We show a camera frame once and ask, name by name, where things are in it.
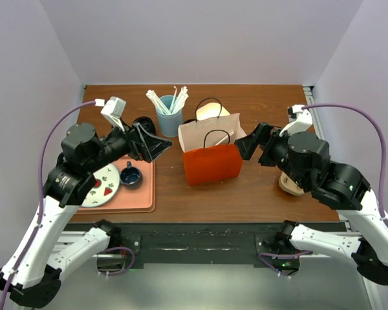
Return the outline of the white straw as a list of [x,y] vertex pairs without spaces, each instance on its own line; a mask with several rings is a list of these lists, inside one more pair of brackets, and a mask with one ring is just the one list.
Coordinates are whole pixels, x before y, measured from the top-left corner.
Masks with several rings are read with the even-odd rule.
[[220,133],[222,133],[222,136],[219,137],[216,141],[214,141],[212,145],[214,146],[214,145],[221,145],[221,144],[230,144],[234,135],[234,131],[232,130],[228,132],[220,131]]

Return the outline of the orange paper gift bag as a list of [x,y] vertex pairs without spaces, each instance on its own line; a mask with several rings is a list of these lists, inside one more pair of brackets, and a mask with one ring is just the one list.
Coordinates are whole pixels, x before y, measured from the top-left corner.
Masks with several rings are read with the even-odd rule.
[[[230,144],[212,145],[222,136],[220,131],[231,130],[234,135]],[[180,125],[178,140],[188,185],[238,177],[243,160],[234,142],[245,135],[238,113],[200,121],[195,116],[193,121]]]

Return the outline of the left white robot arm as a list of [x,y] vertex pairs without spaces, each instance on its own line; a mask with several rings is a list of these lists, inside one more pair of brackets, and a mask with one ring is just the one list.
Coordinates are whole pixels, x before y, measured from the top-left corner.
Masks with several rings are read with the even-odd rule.
[[119,250],[120,228],[101,220],[77,242],[59,253],[53,251],[66,224],[96,185],[96,171],[123,156],[151,163],[171,145],[139,123],[125,130],[115,127],[102,139],[89,123],[73,125],[61,142],[57,165],[46,181],[39,182],[39,205],[32,223],[11,259],[0,268],[3,298],[41,309],[84,262],[95,254]]

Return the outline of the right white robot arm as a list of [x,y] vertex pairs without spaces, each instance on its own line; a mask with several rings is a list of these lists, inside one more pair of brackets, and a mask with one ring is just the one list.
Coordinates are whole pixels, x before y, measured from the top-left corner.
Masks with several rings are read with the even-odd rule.
[[376,284],[388,285],[388,227],[375,193],[357,168],[332,161],[329,143],[313,132],[281,134],[281,128],[267,123],[237,139],[235,146],[244,160],[260,147],[260,165],[278,167],[313,199],[346,217],[360,233],[359,237],[344,237],[286,220],[268,243],[271,257],[324,254],[349,262]]

